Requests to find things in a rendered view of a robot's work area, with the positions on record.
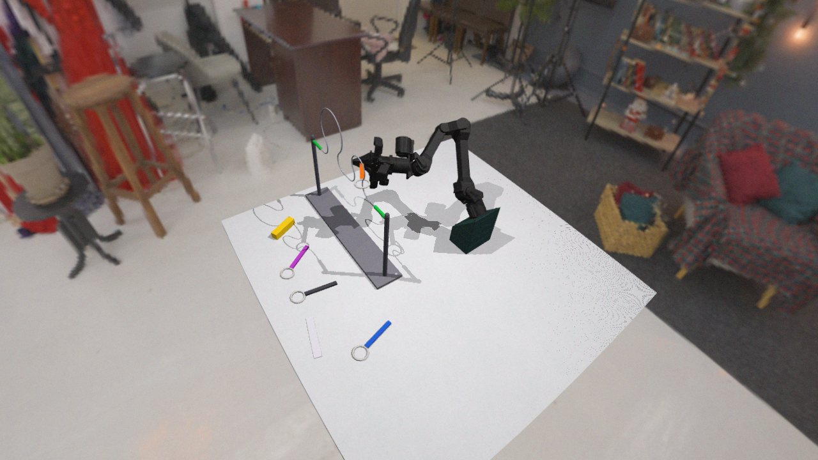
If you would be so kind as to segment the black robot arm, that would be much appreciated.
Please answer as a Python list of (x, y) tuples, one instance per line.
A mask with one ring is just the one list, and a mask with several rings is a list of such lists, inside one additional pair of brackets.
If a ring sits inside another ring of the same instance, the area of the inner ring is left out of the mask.
[[(456, 198), (467, 204), (467, 212), (470, 218), (478, 218), (483, 213), (489, 212), (483, 204), (483, 192), (474, 188), (474, 182), (470, 177), (470, 166), (468, 166), (468, 136), (470, 134), (470, 122), (467, 118), (459, 118), (456, 121), (441, 123), (435, 127), (433, 135), (419, 155), (413, 153), (414, 140), (408, 137), (396, 138), (396, 174), (406, 174), (408, 180), (411, 176), (422, 176), (430, 170), (433, 155), (437, 151), (444, 135), (452, 135), (456, 144), (456, 163), (458, 163), (458, 181), (454, 181), (454, 192)], [(405, 159), (407, 158), (407, 159)], [(413, 161), (415, 160), (415, 161)], [(376, 181), (380, 185), (388, 185), (388, 174), (392, 174), (392, 163), (380, 160), (380, 168), (377, 172)]]

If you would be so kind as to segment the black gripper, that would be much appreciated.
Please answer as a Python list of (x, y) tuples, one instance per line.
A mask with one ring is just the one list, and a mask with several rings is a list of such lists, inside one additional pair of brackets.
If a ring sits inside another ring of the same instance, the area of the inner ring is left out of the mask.
[[(392, 155), (389, 155), (389, 157), (383, 157), (383, 155), (381, 155), (382, 148), (383, 148), (383, 143), (382, 143), (382, 139), (380, 139), (380, 137), (374, 137), (374, 145), (376, 145), (376, 149), (374, 150), (374, 153), (372, 153), (372, 150), (371, 150), (370, 153), (368, 153), (366, 155), (362, 155), (361, 157), (359, 157), (360, 160), (362, 161), (362, 163), (364, 164), (364, 168), (365, 168), (364, 170), (366, 170), (366, 172), (370, 175), (370, 180), (369, 180), (370, 181), (370, 188), (376, 188), (378, 186), (378, 181), (376, 181), (376, 178), (377, 178), (377, 172), (378, 172), (378, 170), (379, 170), (379, 168), (381, 166), (380, 165), (380, 160), (389, 161), (390, 163), (392, 163), (392, 165), (394, 165), (394, 166), (392, 166), (392, 168), (390, 168), (390, 170), (392, 170), (392, 173), (394, 173), (395, 170), (396, 170), (396, 157), (392, 157)], [(353, 159), (353, 165), (356, 165), (357, 167), (360, 168), (359, 158)]]

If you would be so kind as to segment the black handle with white loop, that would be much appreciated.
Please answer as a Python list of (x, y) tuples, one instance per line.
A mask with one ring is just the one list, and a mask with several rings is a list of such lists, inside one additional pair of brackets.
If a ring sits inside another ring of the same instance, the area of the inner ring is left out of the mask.
[[(323, 286), (318, 286), (317, 288), (315, 288), (315, 289), (313, 289), (313, 290), (311, 289), (311, 290), (308, 290), (308, 291), (305, 291), (305, 292), (303, 292), (303, 291), (301, 291), (301, 290), (294, 291), (294, 292), (292, 292), (292, 294), (290, 294), (290, 301), (293, 301), (294, 303), (302, 303), (302, 302), (305, 300), (305, 296), (306, 296), (306, 295), (313, 294), (314, 292), (323, 291), (323, 290), (328, 289), (328, 288), (330, 288), (331, 286), (335, 286), (335, 285), (338, 285), (338, 283), (336, 282), (336, 280), (334, 280), (333, 282), (330, 282), (330, 283), (328, 283), (328, 284), (325, 284), (325, 285), (323, 285)], [(294, 295), (294, 293), (295, 293), (295, 292), (303, 292), (304, 297), (303, 297), (303, 300), (302, 300), (302, 301), (294, 301), (293, 299), (291, 299), (291, 298), (292, 298), (292, 295)]]

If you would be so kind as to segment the purple handle with grey loop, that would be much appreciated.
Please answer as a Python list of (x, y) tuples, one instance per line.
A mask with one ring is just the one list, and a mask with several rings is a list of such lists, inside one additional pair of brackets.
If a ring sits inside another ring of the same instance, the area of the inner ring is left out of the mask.
[[(292, 269), (292, 270), (293, 270), (293, 273), (295, 274), (294, 267), (295, 267), (295, 266), (298, 264), (299, 259), (301, 259), (301, 258), (303, 257), (303, 254), (304, 254), (304, 253), (307, 251), (307, 249), (308, 249), (308, 248), (309, 248), (309, 247), (307, 247), (307, 245), (305, 245), (305, 247), (303, 248), (303, 250), (302, 250), (301, 252), (299, 252), (299, 254), (298, 254), (297, 258), (295, 258), (294, 262), (292, 262), (292, 264), (291, 264), (291, 265), (290, 265), (288, 268), (284, 268), (284, 269)], [(282, 277), (283, 279), (290, 279), (290, 277), (283, 277), (283, 276), (282, 276), (282, 272), (284, 271), (284, 269), (282, 269), (282, 270), (281, 270), (281, 277)], [(293, 274), (291, 277), (294, 277), (294, 274)]]

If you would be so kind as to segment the blue bar with grey loop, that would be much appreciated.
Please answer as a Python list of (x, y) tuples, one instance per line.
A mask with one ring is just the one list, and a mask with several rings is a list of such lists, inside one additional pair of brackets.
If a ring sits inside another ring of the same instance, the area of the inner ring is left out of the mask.
[[(381, 336), (381, 334), (385, 332), (385, 330), (387, 329), (387, 327), (388, 327), (390, 324), (391, 324), (391, 321), (387, 320), (387, 321), (386, 321), (386, 323), (385, 323), (385, 325), (383, 325), (383, 326), (382, 326), (382, 327), (379, 329), (379, 332), (377, 332), (377, 333), (376, 333), (376, 335), (373, 335), (373, 337), (372, 337), (372, 338), (370, 338), (370, 340), (369, 340), (369, 341), (368, 341), (368, 342), (365, 344), (365, 346), (361, 346), (361, 345), (360, 345), (360, 346), (355, 346), (355, 348), (353, 348), (353, 351), (351, 352), (351, 355), (353, 356), (353, 358), (355, 358), (355, 359), (356, 359), (356, 360), (358, 360), (358, 361), (363, 361), (364, 359), (366, 359), (366, 357), (368, 357), (368, 354), (369, 354), (368, 347), (372, 346), (372, 343), (374, 343), (374, 342), (376, 341), (376, 339), (377, 339), (377, 338), (379, 338), (379, 337)], [(357, 358), (357, 357), (355, 357), (355, 355), (354, 355), (354, 351), (355, 351), (355, 349), (356, 349), (356, 348), (358, 348), (358, 347), (365, 347), (365, 349), (366, 349), (366, 357), (365, 357), (365, 358)]]

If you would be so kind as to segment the yellow rectangular block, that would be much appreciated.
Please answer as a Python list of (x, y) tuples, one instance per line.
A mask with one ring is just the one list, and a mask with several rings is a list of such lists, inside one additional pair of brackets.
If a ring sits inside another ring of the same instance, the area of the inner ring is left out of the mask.
[(288, 216), (288, 218), (284, 219), (284, 221), (281, 222), (279, 226), (277, 226), (277, 228), (274, 229), (273, 232), (271, 232), (272, 238), (278, 240), (283, 236), (285, 232), (288, 232), (288, 229), (294, 224), (295, 224), (294, 218)]

